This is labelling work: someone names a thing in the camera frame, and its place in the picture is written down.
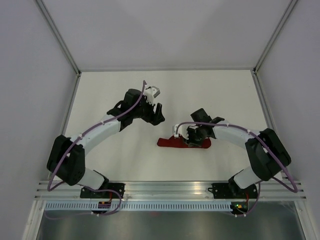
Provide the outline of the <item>dark red cloth napkin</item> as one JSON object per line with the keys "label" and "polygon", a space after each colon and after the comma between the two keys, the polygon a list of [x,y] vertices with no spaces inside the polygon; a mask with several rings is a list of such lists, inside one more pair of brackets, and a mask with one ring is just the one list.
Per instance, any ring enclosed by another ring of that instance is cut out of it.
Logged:
{"label": "dark red cloth napkin", "polygon": [[158,147],[165,147],[165,148],[179,148],[179,149],[208,149],[211,147],[212,143],[209,138],[206,138],[202,145],[200,146],[193,146],[186,143],[186,140],[181,136],[179,138],[175,138],[171,136],[170,138],[159,138],[157,141]]}

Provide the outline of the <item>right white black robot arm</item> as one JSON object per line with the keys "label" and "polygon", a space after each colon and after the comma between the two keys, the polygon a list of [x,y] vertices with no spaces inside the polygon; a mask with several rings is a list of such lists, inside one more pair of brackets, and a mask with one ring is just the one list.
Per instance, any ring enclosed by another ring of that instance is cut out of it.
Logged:
{"label": "right white black robot arm", "polygon": [[249,166],[228,180],[228,192],[241,197],[248,187],[269,181],[292,160],[273,129],[250,130],[231,124],[222,117],[211,118],[203,108],[191,115],[192,121],[175,125],[174,136],[182,137],[188,147],[201,147],[206,140],[232,143],[247,153]]}

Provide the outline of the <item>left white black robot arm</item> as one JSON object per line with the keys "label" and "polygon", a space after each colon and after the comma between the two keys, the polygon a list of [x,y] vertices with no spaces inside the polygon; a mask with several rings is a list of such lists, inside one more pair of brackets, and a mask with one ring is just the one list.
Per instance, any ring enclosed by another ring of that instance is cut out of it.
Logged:
{"label": "left white black robot arm", "polygon": [[58,177],[69,186],[80,185],[98,198],[109,193],[109,180],[96,170],[86,167],[86,155],[112,135],[131,125],[135,119],[157,126],[165,121],[162,104],[154,103],[160,90],[143,86],[130,88],[102,119],[84,132],[71,137],[59,135],[53,143],[46,168],[52,177]]}

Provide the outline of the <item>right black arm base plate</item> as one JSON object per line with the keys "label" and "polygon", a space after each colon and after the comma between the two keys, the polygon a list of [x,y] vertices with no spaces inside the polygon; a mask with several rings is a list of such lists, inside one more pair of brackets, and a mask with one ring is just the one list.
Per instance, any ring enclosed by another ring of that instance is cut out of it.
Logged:
{"label": "right black arm base plate", "polygon": [[212,183],[207,191],[213,194],[213,198],[220,199],[240,199],[246,200],[256,199],[258,197],[258,189],[256,185],[252,184],[247,188],[239,188],[235,183],[217,182]]}

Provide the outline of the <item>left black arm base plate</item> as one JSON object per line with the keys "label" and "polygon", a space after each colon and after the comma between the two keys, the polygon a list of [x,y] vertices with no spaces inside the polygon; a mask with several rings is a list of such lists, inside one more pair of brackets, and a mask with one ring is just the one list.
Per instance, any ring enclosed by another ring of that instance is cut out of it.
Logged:
{"label": "left black arm base plate", "polygon": [[122,182],[104,183],[98,190],[83,187],[80,191],[81,199],[122,199],[125,184]]}

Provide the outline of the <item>aluminium mounting rail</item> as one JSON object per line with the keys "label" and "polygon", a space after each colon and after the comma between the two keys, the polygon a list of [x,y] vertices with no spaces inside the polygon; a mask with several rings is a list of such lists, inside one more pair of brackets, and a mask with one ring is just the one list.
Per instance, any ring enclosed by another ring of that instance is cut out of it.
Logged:
{"label": "aluminium mounting rail", "polygon": [[[276,181],[261,183],[260,201],[305,201],[306,193],[300,182],[293,193]],[[79,200],[82,187],[62,184],[52,191],[48,182],[40,181],[33,197],[38,200]],[[126,201],[209,201],[214,199],[208,191],[210,181],[125,181],[123,199]]]}

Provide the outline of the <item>left aluminium frame post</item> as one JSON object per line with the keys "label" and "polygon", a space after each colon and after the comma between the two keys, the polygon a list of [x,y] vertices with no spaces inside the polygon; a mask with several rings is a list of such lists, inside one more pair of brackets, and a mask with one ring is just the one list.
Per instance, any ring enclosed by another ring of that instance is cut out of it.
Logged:
{"label": "left aluminium frame post", "polygon": [[53,17],[51,16],[45,2],[43,0],[35,0],[34,3],[36,4],[38,10],[40,11],[41,15],[43,16],[47,26],[49,27],[51,33],[53,34],[56,42],[58,43],[63,55],[65,56],[67,62],[75,72],[77,76],[80,76],[81,70],[77,66],[69,48],[66,45]]}

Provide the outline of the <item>aluminium frame post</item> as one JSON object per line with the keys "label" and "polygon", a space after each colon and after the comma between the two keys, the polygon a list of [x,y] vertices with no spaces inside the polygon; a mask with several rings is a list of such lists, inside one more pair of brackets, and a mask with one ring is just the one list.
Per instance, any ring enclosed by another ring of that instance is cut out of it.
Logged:
{"label": "aluminium frame post", "polygon": [[77,66],[69,48],[66,45],[53,17],[51,16],[45,2],[43,0],[35,0],[34,3],[36,4],[38,10],[40,11],[41,15],[43,16],[47,26],[49,27],[51,33],[53,34],[56,42],[58,43],[63,55],[65,56],[67,62],[75,72],[77,76],[80,76],[81,70]]}
{"label": "aluminium frame post", "polygon": [[299,0],[290,0],[287,7],[285,8],[280,20],[278,21],[274,31],[271,34],[267,44],[265,45],[260,57],[258,58],[256,64],[252,68],[252,73],[254,75],[257,74],[259,69],[262,67],[264,61],[266,60],[270,50],[272,49],[273,45],[275,44],[277,38],[279,37],[280,33],[282,32],[283,28],[285,27],[287,21],[289,20],[291,14],[293,13],[296,5],[299,3]]}

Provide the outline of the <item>right aluminium frame post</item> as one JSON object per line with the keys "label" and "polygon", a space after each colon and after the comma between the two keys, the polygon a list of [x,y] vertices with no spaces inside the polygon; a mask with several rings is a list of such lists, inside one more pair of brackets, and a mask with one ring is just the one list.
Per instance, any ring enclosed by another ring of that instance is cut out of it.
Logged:
{"label": "right aluminium frame post", "polygon": [[277,38],[279,37],[280,33],[282,32],[283,28],[285,27],[287,21],[289,20],[291,14],[293,13],[296,5],[299,3],[299,0],[290,0],[287,7],[285,8],[280,20],[278,21],[274,31],[271,34],[267,44],[265,45],[260,57],[258,58],[256,64],[252,68],[252,73],[254,75],[257,74],[259,69],[262,67],[264,61],[266,60],[270,50],[272,49],[273,45],[275,44]]}

